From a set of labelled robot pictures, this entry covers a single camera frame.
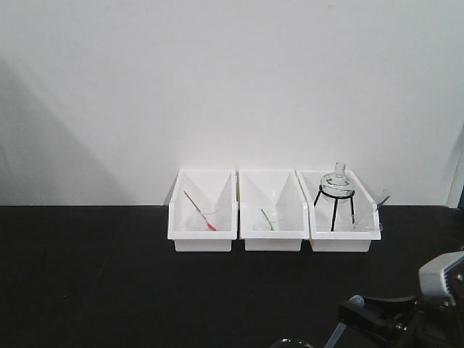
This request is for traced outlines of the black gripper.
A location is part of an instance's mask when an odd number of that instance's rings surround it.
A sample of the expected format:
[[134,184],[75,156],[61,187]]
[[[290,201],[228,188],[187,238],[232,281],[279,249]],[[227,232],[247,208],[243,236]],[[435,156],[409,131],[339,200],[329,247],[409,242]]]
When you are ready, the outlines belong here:
[[344,301],[339,320],[379,347],[462,347],[463,306],[430,297]]

